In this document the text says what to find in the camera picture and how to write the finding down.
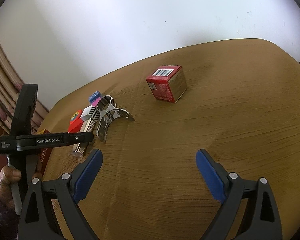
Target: wooden table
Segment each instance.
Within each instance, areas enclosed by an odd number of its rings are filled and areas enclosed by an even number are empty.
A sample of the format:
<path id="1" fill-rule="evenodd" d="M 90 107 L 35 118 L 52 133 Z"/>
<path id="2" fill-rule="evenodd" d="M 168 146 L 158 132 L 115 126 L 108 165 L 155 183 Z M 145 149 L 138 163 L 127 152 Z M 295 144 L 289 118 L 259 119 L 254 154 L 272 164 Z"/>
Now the wooden table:
<path id="1" fill-rule="evenodd" d="M 188 89 L 176 104 L 155 100 L 145 81 L 160 65 L 183 66 Z M 196 167 L 200 148 L 244 179 L 268 179 L 284 239 L 300 226 L 300 65 L 282 49 L 240 39 L 149 57 L 61 99 L 41 128 L 67 131 L 96 90 L 135 118 L 114 121 L 106 143 L 95 138 L 88 148 L 101 149 L 104 162 L 79 206 L 100 239 L 200 239 L 219 208 Z M 79 160 L 71 149 L 53 150 L 44 180 L 72 171 Z"/>

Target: human hand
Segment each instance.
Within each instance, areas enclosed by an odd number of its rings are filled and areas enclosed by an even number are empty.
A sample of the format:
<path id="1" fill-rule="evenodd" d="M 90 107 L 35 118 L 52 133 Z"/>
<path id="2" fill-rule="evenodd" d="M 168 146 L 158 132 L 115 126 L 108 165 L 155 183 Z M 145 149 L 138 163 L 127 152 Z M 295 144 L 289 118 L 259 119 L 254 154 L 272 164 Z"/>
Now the human hand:
<path id="1" fill-rule="evenodd" d="M 42 169 L 42 164 L 40 159 L 38 160 L 36 172 L 32 178 L 42 179 L 40 173 Z M 14 202 L 12 199 L 10 184 L 13 182 L 18 182 L 21 179 L 21 171 L 14 169 L 9 166 L 4 166 L 0 172 L 0 200 L 9 209 L 14 210 Z"/>

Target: white wall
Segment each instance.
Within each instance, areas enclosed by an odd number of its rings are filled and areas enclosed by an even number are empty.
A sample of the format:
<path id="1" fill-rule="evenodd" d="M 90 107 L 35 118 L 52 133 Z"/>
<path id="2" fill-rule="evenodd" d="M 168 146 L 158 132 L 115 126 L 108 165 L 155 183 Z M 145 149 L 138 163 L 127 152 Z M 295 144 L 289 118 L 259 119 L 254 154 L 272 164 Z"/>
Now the white wall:
<path id="1" fill-rule="evenodd" d="M 299 61 L 300 9 L 293 0 L 7 0 L 0 9 L 2 47 L 48 108 L 137 60 L 234 38 L 272 41 Z"/>

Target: blue textured object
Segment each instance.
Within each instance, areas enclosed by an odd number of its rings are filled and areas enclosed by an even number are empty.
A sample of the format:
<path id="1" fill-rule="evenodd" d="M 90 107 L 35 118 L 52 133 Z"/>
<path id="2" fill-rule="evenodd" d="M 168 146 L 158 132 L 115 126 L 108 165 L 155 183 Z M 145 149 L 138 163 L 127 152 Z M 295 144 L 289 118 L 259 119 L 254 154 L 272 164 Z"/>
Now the blue textured object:
<path id="1" fill-rule="evenodd" d="M 102 152 L 98 150 L 74 184 L 73 200 L 76 204 L 87 196 L 89 189 L 102 166 L 102 162 Z"/>
<path id="2" fill-rule="evenodd" d="M 102 94 L 99 91 L 94 92 L 91 96 L 89 96 L 89 103 L 92 104 L 98 98 L 101 98 Z"/>
<path id="3" fill-rule="evenodd" d="M 195 157 L 197 167 L 203 176 L 213 198 L 222 204 L 226 200 L 224 185 L 215 169 L 211 166 L 209 160 L 202 151 L 198 151 Z"/>

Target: beige curtain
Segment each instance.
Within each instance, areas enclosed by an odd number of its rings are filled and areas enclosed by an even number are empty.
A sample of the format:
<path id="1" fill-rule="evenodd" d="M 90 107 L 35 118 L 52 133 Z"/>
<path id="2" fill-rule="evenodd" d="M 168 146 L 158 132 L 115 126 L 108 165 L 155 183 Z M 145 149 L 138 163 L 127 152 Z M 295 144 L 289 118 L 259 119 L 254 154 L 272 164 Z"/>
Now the beige curtain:
<path id="1" fill-rule="evenodd" d="M 8 133 L 19 91 L 23 84 L 0 46 L 0 126 Z M 31 121 L 33 132 L 37 131 L 47 113 L 47 109 L 37 101 Z"/>

